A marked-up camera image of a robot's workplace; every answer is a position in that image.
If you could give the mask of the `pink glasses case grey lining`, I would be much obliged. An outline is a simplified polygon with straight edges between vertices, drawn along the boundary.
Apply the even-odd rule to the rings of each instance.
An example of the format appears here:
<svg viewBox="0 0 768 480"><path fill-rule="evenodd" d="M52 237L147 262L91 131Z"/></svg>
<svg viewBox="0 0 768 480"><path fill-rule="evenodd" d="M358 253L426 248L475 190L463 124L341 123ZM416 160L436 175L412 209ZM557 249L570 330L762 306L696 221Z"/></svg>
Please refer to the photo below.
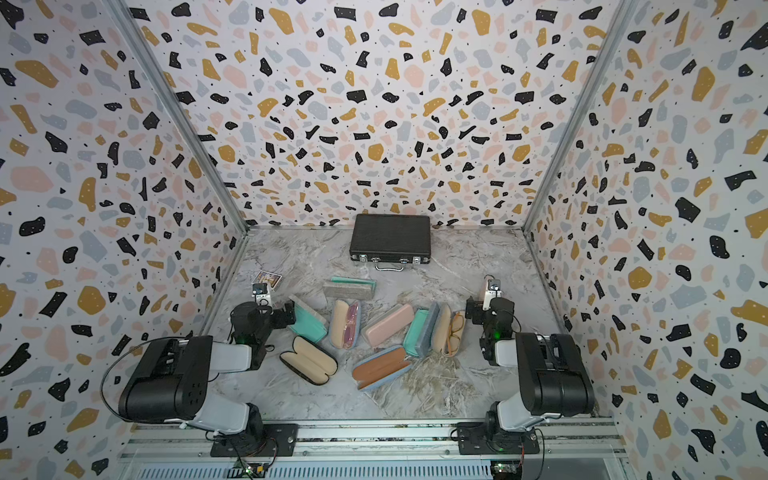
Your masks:
<svg viewBox="0 0 768 480"><path fill-rule="evenodd" d="M380 315L363 330L363 337L373 348L410 325L414 320L414 309L410 304L396 305Z"/></svg>

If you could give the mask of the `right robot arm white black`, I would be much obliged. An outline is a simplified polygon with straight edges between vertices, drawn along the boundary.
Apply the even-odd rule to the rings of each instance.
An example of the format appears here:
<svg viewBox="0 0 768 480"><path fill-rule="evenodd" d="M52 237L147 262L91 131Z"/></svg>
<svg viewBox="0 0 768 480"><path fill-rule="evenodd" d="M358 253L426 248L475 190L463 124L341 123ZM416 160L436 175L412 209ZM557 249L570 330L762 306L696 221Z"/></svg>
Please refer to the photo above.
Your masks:
<svg viewBox="0 0 768 480"><path fill-rule="evenodd" d="M477 433L493 452L523 451L534 428L549 420L590 414L595 393L575 340L568 334L525 332L501 282L485 277L483 296L466 302L466 318L483 328L479 347L492 366L515 370L518 392L492 404Z"/></svg>

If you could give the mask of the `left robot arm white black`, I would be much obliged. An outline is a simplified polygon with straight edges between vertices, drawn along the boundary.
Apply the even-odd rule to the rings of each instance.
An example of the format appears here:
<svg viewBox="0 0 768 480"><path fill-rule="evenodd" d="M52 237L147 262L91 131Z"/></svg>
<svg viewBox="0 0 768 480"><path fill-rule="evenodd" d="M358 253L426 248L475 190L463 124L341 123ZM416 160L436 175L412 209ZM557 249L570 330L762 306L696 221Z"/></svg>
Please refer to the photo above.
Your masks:
<svg viewBox="0 0 768 480"><path fill-rule="evenodd" d="M253 299L229 314L231 334L219 342L211 335L166 336L140 344L141 358L112 407L125 422L177 424L214 434L214 441L232 453L255 452L267 442L257 406L208 391L211 380L225 374L258 370L275 330L296 322L296 304L276 306L269 285L252 286Z"/></svg>

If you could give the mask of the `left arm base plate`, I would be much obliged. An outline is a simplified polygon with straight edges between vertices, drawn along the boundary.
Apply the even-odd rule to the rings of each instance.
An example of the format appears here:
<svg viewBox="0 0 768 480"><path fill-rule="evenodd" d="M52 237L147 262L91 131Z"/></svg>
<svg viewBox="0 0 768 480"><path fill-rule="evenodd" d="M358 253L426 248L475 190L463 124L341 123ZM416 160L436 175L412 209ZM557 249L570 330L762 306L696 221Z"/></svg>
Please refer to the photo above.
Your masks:
<svg viewBox="0 0 768 480"><path fill-rule="evenodd" d="M298 437L296 423L267 423L257 433L244 431L214 437L213 458L291 457Z"/></svg>

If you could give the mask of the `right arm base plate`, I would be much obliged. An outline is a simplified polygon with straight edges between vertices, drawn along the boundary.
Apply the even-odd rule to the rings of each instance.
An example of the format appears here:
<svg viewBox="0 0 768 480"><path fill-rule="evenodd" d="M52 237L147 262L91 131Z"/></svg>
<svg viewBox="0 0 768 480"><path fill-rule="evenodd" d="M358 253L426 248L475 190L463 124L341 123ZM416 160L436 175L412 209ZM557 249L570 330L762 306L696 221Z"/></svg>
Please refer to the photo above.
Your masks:
<svg viewBox="0 0 768 480"><path fill-rule="evenodd" d="M533 432L508 432L500 427L489 427L484 422L460 422L455 436L461 455L540 453L540 445Z"/></svg>

